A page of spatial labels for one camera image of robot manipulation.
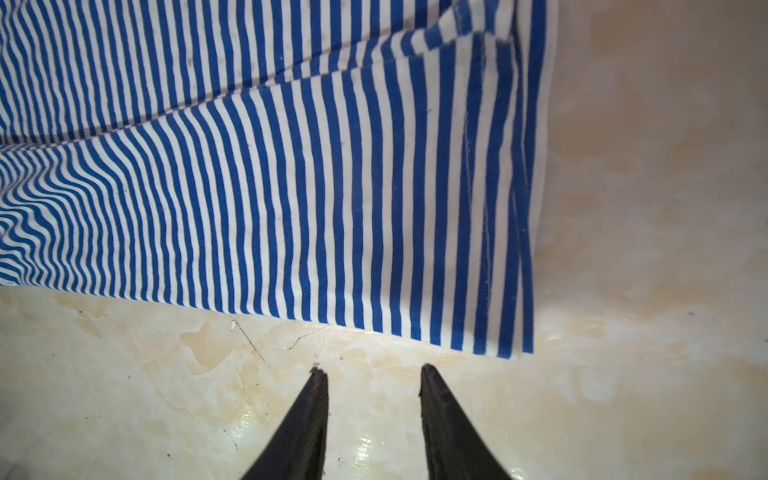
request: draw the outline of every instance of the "marble floor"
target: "marble floor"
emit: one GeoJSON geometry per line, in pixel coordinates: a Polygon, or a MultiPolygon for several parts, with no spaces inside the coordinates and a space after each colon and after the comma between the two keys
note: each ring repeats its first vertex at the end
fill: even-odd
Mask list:
{"type": "Polygon", "coordinates": [[[768,478],[768,3],[559,19],[533,356],[3,288],[0,478],[239,478],[316,362],[327,478],[426,478],[424,362],[516,478],[768,478]]]}

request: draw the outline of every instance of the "blue and white striped cloth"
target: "blue and white striped cloth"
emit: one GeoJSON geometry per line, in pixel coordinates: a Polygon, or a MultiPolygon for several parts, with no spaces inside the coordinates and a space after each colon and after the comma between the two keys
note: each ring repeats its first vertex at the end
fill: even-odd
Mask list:
{"type": "Polygon", "coordinates": [[[1,0],[0,283],[530,352],[553,13],[1,0]]]}

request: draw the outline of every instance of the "striped fabric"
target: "striped fabric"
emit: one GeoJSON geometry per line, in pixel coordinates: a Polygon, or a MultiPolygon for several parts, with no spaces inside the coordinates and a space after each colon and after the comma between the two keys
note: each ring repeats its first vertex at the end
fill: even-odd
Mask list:
{"type": "Polygon", "coordinates": [[[552,10],[1,1],[0,283],[531,352],[552,10]]]}

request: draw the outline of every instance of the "black pointed object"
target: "black pointed object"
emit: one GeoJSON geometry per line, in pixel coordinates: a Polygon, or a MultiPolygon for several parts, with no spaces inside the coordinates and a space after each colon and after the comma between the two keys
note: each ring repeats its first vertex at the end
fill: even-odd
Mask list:
{"type": "Polygon", "coordinates": [[[328,375],[312,368],[277,432],[243,480],[320,480],[328,431],[328,375]]]}
{"type": "Polygon", "coordinates": [[[419,397],[429,480],[511,480],[428,363],[422,367],[419,397]]]}

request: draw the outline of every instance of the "beige tile floor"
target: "beige tile floor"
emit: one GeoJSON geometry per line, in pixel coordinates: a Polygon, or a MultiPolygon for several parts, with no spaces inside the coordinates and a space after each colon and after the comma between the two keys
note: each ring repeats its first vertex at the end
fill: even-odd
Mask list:
{"type": "Polygon", "coordinates": [[[6,288],[0,478],[238,478],[315,362],[327,478],[425,478],[424,362],[518,478],[768,478],[768,3],[559,16],[533,356],[6,288]]]}

